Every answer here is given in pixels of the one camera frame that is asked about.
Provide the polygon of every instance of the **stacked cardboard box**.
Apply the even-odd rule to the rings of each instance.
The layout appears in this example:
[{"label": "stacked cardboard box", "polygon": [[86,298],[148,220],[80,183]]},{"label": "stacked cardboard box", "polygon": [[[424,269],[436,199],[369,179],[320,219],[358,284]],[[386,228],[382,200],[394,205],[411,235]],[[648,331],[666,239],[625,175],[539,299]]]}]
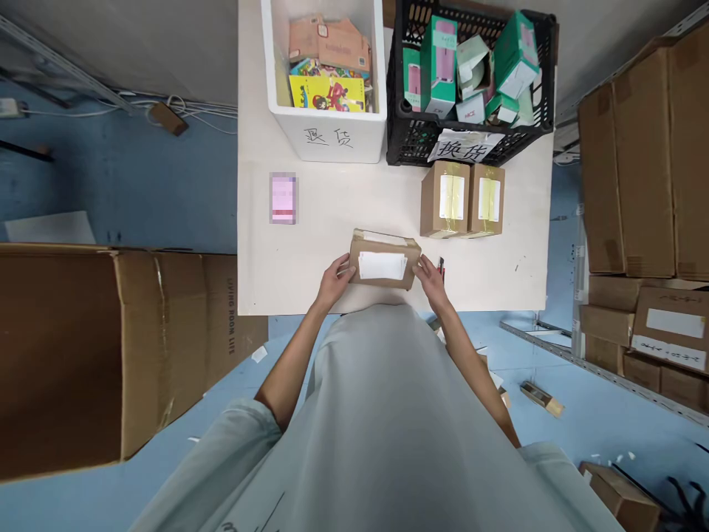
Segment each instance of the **stacked cardboard box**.
[{"label": "stacked cardboard box", "polygon": [[656,38],[579,107],[592,273],[709,281],[709,24]]}]

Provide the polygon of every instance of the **small cardboard box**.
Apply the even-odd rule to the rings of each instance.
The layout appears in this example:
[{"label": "small cardboard box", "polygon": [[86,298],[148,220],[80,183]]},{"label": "small cardboard box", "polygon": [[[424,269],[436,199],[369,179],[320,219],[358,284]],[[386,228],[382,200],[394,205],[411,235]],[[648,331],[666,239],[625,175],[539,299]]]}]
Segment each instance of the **small cardboard box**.
[{"label": "small cardboard box", "polygon": [[320,14],[290,23],[290,61],[319,59],[324,65],[369,73],[371,50],[348,18],[324,23]]},{"label": "small cardboard box", "polygon": [[421,182],[421,236],[465,233],[470,203],[470,166],[437,160]]},{"label": "small cardboard box", "polygon": [[0,245],[0,481],[122,462],[200,401],[268,339],[236,277],[236,255]]},{"label": "small cardboard box", "polygon": [[355,229],[349,261],[357,272],[350,282],[410,290],[420,256],[421,247],[414,239]]},{"label": "small cardboard box", "polygon": [[456,103],[458,23],[431,16],[421,43],[421,109],[445,118]]},{"label": "small cardboard box", "polygon": [[633,349],[709,373],[709,292],[643,287],[636,316]]},{"label": "small cardboard box", "polygon": [[421,52],[404,47],[404,98],[413,111],[421,110]]},{"label": "small cardboard box", "polygon": [[467,232],[462,238],[502,234],[504,169],[476,164],[470,178]]},{"label": "small cardboard box", "polygon": [[623,376],[623,356],[627,349],[609,341],[586,335],[586,361]]},{"label": "small cardboard box", "polygon": [[627,532],[655,532],[660,508],[630,481],[603,465],[581,462],[579,471]]},{"label": "small cardboard box", "polygon": [[593,305],[581,305],[581,331],[623,347],[630,347],[635,314]]},{"label": "small cardboard box", "polygon": [[660,380],[660,392],[668,399],[698,412],[709,412],[709,383],[706,378],[672,366],[662,366]]},{"label": "small cardboard box", "polygon": [[629,277],[669,278],[675,273],[667,57],[668,48],[657,48],[613,80]]},{"label": "small cardboard box", "polygon": [[670,48],[669,60],[677,276],[709,281],[709,180],[705,170],[709,24]]},{"label": "small cardboard box", "polygon": [[659,362],[648,357],[632,353],[623,357],[623,377],[655,393],[660,393],[660,368]]},{"label": "small cardboard box", "polygon": [[517,100],[539,73],[534,24],[515,11],[495,43],[497,92]]}]

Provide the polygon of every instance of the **white label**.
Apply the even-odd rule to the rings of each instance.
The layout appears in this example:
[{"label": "white label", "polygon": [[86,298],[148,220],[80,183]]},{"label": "white label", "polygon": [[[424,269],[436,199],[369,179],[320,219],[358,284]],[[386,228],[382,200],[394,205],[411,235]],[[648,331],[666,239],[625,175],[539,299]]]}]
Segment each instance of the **white label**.
[{"label": "white label", "polygon": [[481,177],[479,181],[480,192],[478,195],[478,219],[500,221],[500,182],[487,177]]},{"label": "white label", "polygon": [[403,253],[374,253],[361,251],[360,279],[395,279],[401,281],[406,272],[407,259]]},{"label": "white label", "polygon": [[667,344],[661,340],[641,335],[633,335],[631,345],[633,349],[644,352],[646,355],[672,361],[675,364],[681,364],[699,371],[706,370],[707,353],[705,351]]},{"label": "white label", "polygon": [[381,242],[382,244],[402,245],[406,246],[406,241],[401,236],[385,235],[382,233],[374,233],[372,231],[362,231],[365,240],[370,242]]},{"label": "white label", "polygon": [[447,219],[463,219],[464,205],[465,179],[451,175],[441,176],[439,216]]},{"label": "white label", "polygon": [[667,331],[692,338],[704,338],[705,317],[669,310],[649,309],[645,323],[650,329]]}]

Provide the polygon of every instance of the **handwritten sign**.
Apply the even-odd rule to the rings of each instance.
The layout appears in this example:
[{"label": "handwritten sign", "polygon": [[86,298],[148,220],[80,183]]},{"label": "handwritten sign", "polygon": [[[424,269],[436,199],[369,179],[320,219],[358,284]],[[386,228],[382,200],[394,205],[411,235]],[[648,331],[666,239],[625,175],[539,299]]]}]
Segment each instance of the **handwritten sign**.
[{"label": "handwritten sign", "polygon": [[667,344],[661,340],[641,335],[633,335],[632,346],[636,351],[644,352],[646,355],[672,361],[675,364],[681,364],[699,371],[705,371],[707,366],[706,351]]},{"label": "handwritten sign", "polygon": [[453,159],[467,163],[480,163],[503,138],[502,133],[457,132],[453,129],[444,129],[428,156],[428,162],[436,159]]}]

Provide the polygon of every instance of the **large cardboard box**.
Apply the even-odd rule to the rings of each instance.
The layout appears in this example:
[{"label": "large cardboard box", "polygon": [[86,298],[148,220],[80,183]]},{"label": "large cardboard box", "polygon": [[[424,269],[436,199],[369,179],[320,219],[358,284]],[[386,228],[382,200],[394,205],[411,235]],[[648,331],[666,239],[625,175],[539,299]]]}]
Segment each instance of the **large cardboard box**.
[{"label": "large cardboard box", "polygon": [[603,465],[581,462],[579,471],[626,532],[655,532],[660,508],[629,480]]},{"label": "large cardboard box", "polygon": [[613,81],[615,132],[630,277],[673,277],[668,49],[657,48]]},{"label": "large cardboard box", "polygon": [[610,83],[578,107],[583,180],[583,221],[593,273],[624,273],[623,227],[615,152],[613,89]]},{"label": "large cardboard box", "polygon": [[612,344],[630,346],[635,314],[593,305],[580,306],[581,331]]},{"label": "large cardboard box", "polygon": [[420,256],[421,247],[414,239],[355,229],[349,261],[357,272],[350,282],[410,290]]},{"label": "large cardboard box", "polygon": [[504,169],[476,164],[468,187],[467,233],[462,238],[502,234]]},{"label": "large cardboard box", "polygon": [[623,356],[626,351],[625,347],[590,334],[586,335],[586,361],[621,377],[623,376]]},{"label": "large cardboard box", "polygon": [[640,289],[632,346],[655,358],[709,373],[709,292]]},{"label": "large cardboard box", "polygon": [[437,160],[421,182],[421,236],[467,233],[470,166]]},{"label": "large cardboard box", "polygon": [[709,412],[709,383],[706,378],[673,366],[662,366],[660,380],[660,391],[668,399],[698,412]]},{"label": "large cardboard box", "polygon": [[127,460],[261,346],[236,256],[0,245],[0,481]]},{"label": "large cardboard box", "polygon": [[660,393],[661,364],[652,358],[627,353],[623,357],[623,377],[655,393]]},{"label": "large cardboard box", "polygon": [[709,281],[709,179],[705,170],[709,24],[684,37],[669,55],[677,276]]}]

